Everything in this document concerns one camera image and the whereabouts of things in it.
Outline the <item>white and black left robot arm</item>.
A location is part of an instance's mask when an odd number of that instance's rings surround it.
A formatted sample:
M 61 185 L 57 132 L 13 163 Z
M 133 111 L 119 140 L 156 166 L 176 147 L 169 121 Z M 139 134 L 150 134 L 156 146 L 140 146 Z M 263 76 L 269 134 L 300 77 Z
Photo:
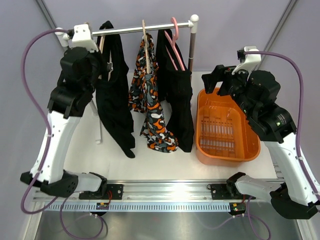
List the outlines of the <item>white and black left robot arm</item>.
M 108 192 L 106 178 L 94 172 L 67 171 L 64 163 L 73 133 L 93 101 L 98 78 L 107 69 L 106 61 L 99 49 L 72 47 L 64 52 L 60 66 L 47 105 L 49 129 L 34 166 L 21 174 L 20 181 L 49 196 L 67 198 L 74 192 L 90 192 L 100 200 Z

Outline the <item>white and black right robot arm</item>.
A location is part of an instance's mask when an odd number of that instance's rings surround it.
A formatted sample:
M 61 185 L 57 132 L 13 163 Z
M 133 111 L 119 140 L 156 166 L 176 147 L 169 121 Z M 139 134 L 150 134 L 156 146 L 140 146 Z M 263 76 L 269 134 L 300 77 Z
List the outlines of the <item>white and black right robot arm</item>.
M 273 184 L 238 172 L 226 181 L 226 192 L 233 199 L 243 195 L 264 200 L 289 220 L 309 220 L 318 211 L 320 201 L 307 177 L 307 164 L 296 146 L 298 130 L 290 113 L 275 101 L 281 85 L 265 70 L 236 70 L 217 65 L 201 76 L 206 94 L 221 86 L 217 95 L 229 96 L 244 113 L 248 125 L 278 164 L 284 182 Z

